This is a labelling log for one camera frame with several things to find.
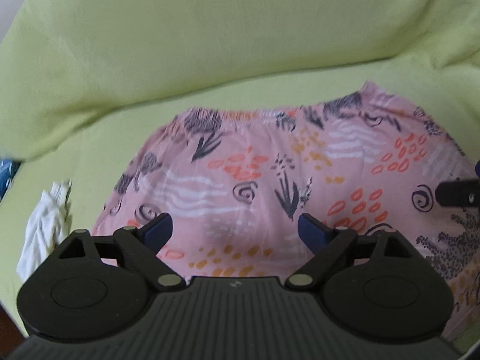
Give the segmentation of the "light green sofa cover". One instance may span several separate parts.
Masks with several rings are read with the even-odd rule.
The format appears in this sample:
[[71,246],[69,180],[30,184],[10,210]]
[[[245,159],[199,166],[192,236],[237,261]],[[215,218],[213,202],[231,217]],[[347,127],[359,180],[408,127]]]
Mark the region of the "light green sofa cover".
[[25,0],[1,43],[1,152],[22,166],[1,203],[1,303],[41,192],[73,183],[95,222],[147,135],[203,105],[329,100],[373,80],[479,156],[479,0]]

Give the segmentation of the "pink patterned shorts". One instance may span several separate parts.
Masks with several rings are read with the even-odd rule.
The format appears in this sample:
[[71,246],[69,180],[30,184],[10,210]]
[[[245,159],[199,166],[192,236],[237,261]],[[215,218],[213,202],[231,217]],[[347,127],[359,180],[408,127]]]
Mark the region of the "pink patterned shorts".
[[444,336],[479,319],[479,211],[434,191],[475,175],[425,111],[374,83],[330,102],[252,112],[193,108],[157,128],[116,183],[92,232],[172,217],[160,259],[185,278],[287,278],[311,257],[308,213],[360,234],[400,231],[445,279]]

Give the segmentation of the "white socks bundle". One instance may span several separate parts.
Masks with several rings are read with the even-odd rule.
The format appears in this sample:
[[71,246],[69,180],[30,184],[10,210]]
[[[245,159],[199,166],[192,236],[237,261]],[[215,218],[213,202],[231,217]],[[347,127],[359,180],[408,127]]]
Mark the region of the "white socks bundle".
[[72,181],[54,182],[41,193],[28,218],[16,273],[24,283],[69,234],[68,196]]

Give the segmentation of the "blue patterned pouch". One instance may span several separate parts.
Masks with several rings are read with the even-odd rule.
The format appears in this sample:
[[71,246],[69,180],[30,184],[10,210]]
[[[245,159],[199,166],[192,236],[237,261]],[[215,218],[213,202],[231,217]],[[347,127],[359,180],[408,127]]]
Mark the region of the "blue patterned pouch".
[[12,181],[20,168],[20,162],[2,158],[0,161],[0,200],[10,188]]

